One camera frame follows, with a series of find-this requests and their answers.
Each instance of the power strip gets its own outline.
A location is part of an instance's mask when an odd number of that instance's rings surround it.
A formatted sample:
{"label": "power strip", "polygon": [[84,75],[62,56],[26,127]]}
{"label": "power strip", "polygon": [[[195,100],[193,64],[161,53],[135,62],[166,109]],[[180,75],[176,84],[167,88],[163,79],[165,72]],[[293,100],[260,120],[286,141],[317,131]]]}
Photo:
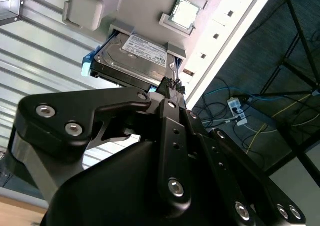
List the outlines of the power strip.
{"label": "power strip", "polygon": [[231,113],[233,114],[233,116],[239,115],[241,117],[241,120],[236,121],[236,124],[238,126],[248,123],[246,114],[243,112],[244,110],[241,109],[241,103],[239,101],[239,98],[233,98],[232,97],[230,100],[228,100],[227,103],[229,105],[229,108],[230,108]]}

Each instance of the metal screw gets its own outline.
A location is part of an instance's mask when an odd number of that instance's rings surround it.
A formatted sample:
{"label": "metal screw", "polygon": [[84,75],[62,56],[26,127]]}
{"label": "metal screw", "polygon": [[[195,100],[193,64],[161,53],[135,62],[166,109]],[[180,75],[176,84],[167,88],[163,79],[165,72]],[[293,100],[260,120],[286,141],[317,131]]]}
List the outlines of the metal screw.
{"label": "metal screw", "polygon": [[222,133],[221,131],[217,131],[216,133],[220,136],[220,138],[223,138],[223,139],[226,138],[224,133]]}
{"label": "metal screw", "polygon": [[247,221],[250,219],[249,211],[246,209],[246,207],[241,202],[236,201],[235,209],[238,212],[238,214],[241,216],[241,218],[243,218],[244,220],[247,220]]}
{"label": "metal screw", "polygon": [[301,215],[300,215],[299,211],[296,210],[294,206],[290,205],[290,210],[294,214],[294,216],[296,216],[298,219],[301,219]]}
{"label": "metal screw", "polygon": [[72,122],[72,123],[68,123],[65,126],[65,131],[72,136],[78,136],[82,133],[83,130],[81,125]]}
{"label": "metal screw", "polygon": [[169,102],[168,105],[171,106],[172,108],[175,108],[175,107],[176,107],[176,105],[173,104],[172,102]]}
{"label": "metal screw", "polygon": [[141,98],[142,100],[146,100],[147,99],[147,97],[145,95],[143,95],[142,93],[139,93],[138,97]]}
{"label": "metal screw", "polygon": [[285,209],[282,205],[278,205],[278,210],[280,211],[280,213],[282,214],[283,217],[285,217],[286,219],[289,218],[288,213],[285,211]]}
{"label": "metal screw", "polygon": [[196,119],[197,115],[195,113],[193,113],[192,111],[190,111],[190,115],[192,116],[192,118]]}
{"label": "metal screw", "polygon": [[48,105],[40,105],[35,109],[36,113],[42,117],[50,118],[56,114],[55,109]]}
{"label": "metal screw", "polygon": [[184,188],[178,180],[169,180],[169,190],[177,197],[184,195]]}

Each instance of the black metal frame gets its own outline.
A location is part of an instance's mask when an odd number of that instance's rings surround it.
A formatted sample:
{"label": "black metal frame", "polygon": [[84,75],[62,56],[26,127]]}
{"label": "black metal frame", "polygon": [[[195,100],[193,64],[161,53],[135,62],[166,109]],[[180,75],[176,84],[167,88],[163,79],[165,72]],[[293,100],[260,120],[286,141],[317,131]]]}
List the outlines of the black metal frame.
{"label": "black metal frame", "polygon": [[[269,96],[284,96],[284,95],[305,95],[305,94],[312,94],[313,96],[316,96],[319,94],[320,90],[320,76],[318,73],[318,70],[316,68],[316,65],[314,63],[314,59],[312,57],[311,51],[308,47],[307,40],[305,38],[305,35],[303,33],[303,30],[300,26],[298,17],[295,13],[294,7],[291,3],[291,0],[286,0],[288,7],[290,9],[291,16],[294,20],[294,24],[297,29],[297,34],[294,37],[291,45],[289,46],[287,52],[285,53],[285,56],[281,62],[280,65],[276,67],[274,72],[272,73],[269,80],[266,82],[264,87],[262,88],[260,94],[252,94],[252,96],[256,97],[269,97]],[[301,40],[303,48],[306,52],[308,61],[310,63],[312,72],[314,74],[314,77],[316,81],[314,82],[307,76],[305,76],[301,71],[295,68],[294,65],[289,63],[289,57],[291,56],[293,50],[295,49],[296,45],[298,44],[299,40]],[[277,93],[266,93],[266,91],[269,89],[270,85],[273,83],[277,75],[280,73],[281,68],[286,67],[288,70],[290,70],[294,75],[299,77],[302,81],[304,81],[306,84],[308,84],[311,87],[311,90],[309,91],[296,91],[296,92],[277,92]],[[237,97],[244,97],[245,99],[249,99],[250,96],[248,95],[237,95]],[[295,157],[298,157],[299,160],[302,162],[303,166],[307,169],[307,171],[310,173],[312,178],[316,181],[316,183],[320,186],[320,171],[315,166],[315,164],[310,160],[310,158],[306,155],[306,153],[317,143],[320,143],[320,131],[315,132],[308,140],[303,142],[301,145],[298,145],[296,141],[293,139],[292,135],[290,135],[290,127],[289,126],[282,126],[279,125],[279,123],[265,115],[264,113],[260,112],[257,109],[254,109],[248,101],[246,103],[249,108],[246,110],[247,113],[250,115],[255,116],[256,118],[259,118],[260,120],[264,121],[266,124],[273,126],[274,128],[277,128],[281,134],[281,136],[285,139],[289,147],[291,148],[291,152],[284,156],[282,159],[280,159],[276,164],[274,164],[272,167],[270,167],[268,170],[266,170],[267,175],[271,175],[274,172],[276,172],[278,169],[283,167],[286,163],[288,163],[290,160],[292,160]]]}
{"label": "black metal frame", "polygon": [[[313,56],[311,54],[311,51],[309,49],[306,37],[305,37],[305,35],[303,33],[303,30],[302,30],[302,28],[300,26],[298,17],[297,17],[297,15],[295,13],[295,9],[294,9],[294,7],[293,7],[293,5],[291,3],[291,0],[286,0],[286,2],[287,2],[288,7],[290,9],[291,16],[292,16],[292,18],[293,18],[293,20],[295,22],[294,24],[295,24],[296,29],[297,29],[297,34],[295,35],[291,45],[289,46],[288,50],[286,51],[286,53],[285,53],[285,55],[283,57],[283,60],[281,61],[281,64],[276,67],[276,69],[272,73],[271,77],[268,79],[268,81],[266,82],[266,84],[262,88],[261,92],[259,94],[252,94],[253,96],[256,96],[256,97],[270,97],[270,96],[283,96],[283,95],[319,94],[319,90],[320,90],[319,72],[317,70],[316,64],[314,63],[315,61],[314,61]],[[304,48],[304,50],[306,52],[308,61],[310,63],[312,72],[313,72],[314,77],[315,77],[315,82],[313,80],[311,80],[310,78],[308,78],[306,75],[304,75],[301,71],[299,71],[294,65],[292,65],[289,62],[289,57],[293,53],[293,51],[294,51],[295,47],[297,46],[299,40],[301,40],[303,48]],[[306,84],[311,86],[311,90],[308,90],[308,91],[294,91],[294,92],[266,93],[266,91],[269,89],[269,87],[271,86],[271,84],[273,83],[275,78],[280,73],[282,67],[287,68],[294,75],[296,75],[302,81],[304,81]]]}

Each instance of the blue cable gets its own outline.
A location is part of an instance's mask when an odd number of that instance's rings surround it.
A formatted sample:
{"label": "blue cable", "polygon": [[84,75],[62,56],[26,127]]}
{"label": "blue cable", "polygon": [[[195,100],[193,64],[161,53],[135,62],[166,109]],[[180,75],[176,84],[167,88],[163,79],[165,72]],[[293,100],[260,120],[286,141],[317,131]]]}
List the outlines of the blue cable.
{"label": "blue cable", "polygon": [[219,92],[219,91],[222,91],[222,90],[228,90],[228,89],[230,89],[230,90],[237,90],[237,91],[240,91],[240,92],[242,92],[242,93],[244,93],[244,94],[247,94],[247,95],[249,95],[249,96],[251,96],[251,97],[253,97],[253,98],[255,98],[255,99],[264,100],[264,101],[274,101],[274,100],[280,100],[280,99],[284,98],[283,96],[281,96],[281,97],[277,97],[277,98],[273,98],[273,99],[264,99],[264,98],[261,98],[261,97],[257,97],[257,96],[251,95],[251,94],[249,94],[248,92],[246,92],[245,90],[241,90],[241,89],[235,88],[235,87],[224,87],[224,88],[220,88],[220,89],[217,89],[217,90],[214,90],[214,91],[211,91],[211,92],[205,94],[205,96],[211,95],[211,94],[213,94],[213,93],[216,93],[216,92]]}

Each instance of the hard drive label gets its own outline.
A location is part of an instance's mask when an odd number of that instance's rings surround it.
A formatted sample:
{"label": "hard drive label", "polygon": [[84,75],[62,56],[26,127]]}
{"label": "hard drive label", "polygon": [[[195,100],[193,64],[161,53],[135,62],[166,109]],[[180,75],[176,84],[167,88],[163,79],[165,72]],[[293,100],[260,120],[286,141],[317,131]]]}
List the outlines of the hard drive label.
{"label": "hard drive label", "polygon": [[131,35],[123,49],[137,56],[147,59],[155,64],[167,67],[167,51],[136,35]]}

